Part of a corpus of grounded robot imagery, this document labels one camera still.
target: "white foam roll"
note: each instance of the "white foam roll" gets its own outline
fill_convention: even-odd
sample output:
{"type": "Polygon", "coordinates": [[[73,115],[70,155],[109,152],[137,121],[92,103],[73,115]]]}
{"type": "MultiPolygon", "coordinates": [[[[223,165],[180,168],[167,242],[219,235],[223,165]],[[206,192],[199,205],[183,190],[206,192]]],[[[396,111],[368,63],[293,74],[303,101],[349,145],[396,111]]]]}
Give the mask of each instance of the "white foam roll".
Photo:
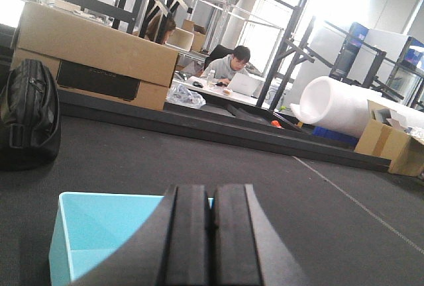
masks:
{"type": "Polygon", "coordinates": [[[396,110],[406,117],[408,126],[424,128],[424,113],[384,99],[379,92],[350,86],[328,76],[309,83],[299,104],[290,107],[301,122],[359,138],[370,117],[368,100],[396,110]]]}
{"type": "Polygon", "coordinates": [[[355,137],[360,137],[369,117],[365,93],[355,93],[351,86],[328,76],[309,83],[299,107],[290,107],[301,122],[355,137]]]}

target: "black bag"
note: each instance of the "black bag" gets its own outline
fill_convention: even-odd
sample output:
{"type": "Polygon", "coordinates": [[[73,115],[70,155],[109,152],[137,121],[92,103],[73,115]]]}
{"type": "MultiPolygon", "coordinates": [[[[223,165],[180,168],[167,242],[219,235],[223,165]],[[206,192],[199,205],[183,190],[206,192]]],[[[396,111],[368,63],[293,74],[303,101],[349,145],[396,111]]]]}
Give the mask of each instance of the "black bag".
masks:
{"type": "Polygon", "coordinates": [[[50,70],[25,59],[0,89],[0,169],[32,169],[53,161],[60,147],[60,111],[50,70]]]}

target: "dark gray floor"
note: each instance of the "dark gray floor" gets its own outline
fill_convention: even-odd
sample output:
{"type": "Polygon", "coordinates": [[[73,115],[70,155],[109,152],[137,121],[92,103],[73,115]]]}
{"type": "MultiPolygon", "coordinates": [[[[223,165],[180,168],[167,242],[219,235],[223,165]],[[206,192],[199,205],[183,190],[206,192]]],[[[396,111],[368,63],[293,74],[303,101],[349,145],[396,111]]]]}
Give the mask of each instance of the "dark gray floor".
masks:
{"type": "Polygon", "coordinates": [[[0,172],[0,281],[49,285],[64,191],[161,195],[171,183],[253,183],[312,285],[424,285],[424,186],[414,178],[297,160],[64,117],[52,166],[0,172]]]}

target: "water bottle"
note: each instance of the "water bottle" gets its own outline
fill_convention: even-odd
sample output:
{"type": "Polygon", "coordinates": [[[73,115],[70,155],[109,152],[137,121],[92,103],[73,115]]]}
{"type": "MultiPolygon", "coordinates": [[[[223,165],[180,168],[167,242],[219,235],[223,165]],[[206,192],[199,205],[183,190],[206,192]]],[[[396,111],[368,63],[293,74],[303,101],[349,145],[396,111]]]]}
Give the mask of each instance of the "water bottle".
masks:
{"type": "Polygon", "coordinates": [[[207,75],[207,86],[209,88],[214,87],[215,86],[215,81],[216,81],[216,79],[215,79],[215,70],[211,70],[209,72],[209,74],[207,75]]]}

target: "blue box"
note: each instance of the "blue box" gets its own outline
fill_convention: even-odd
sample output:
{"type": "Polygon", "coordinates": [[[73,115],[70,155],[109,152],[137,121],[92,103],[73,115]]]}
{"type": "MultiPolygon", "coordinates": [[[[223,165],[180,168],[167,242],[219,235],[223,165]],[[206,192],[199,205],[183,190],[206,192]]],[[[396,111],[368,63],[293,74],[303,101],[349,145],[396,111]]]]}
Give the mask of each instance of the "blue box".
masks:
{"type": "Polygon", "coordinates": [[[346,134],[342,134],[341,132],[335,132],[334,130],[329,130],[323,127],[316,126],[313,131],[312,135],[320,136],[328,139],[338,140],[339,142],[345,142],[347,144],[350,144],[352,146],[356,146],[359,139],[357,139],[354,136],[349,136],[346,134]]]}
{"type": "Polygon", "coordinates": [[[133,235],[161,199],[62,193],[48,255],[52,286],[68,285],[101,263],[133,235]]]}

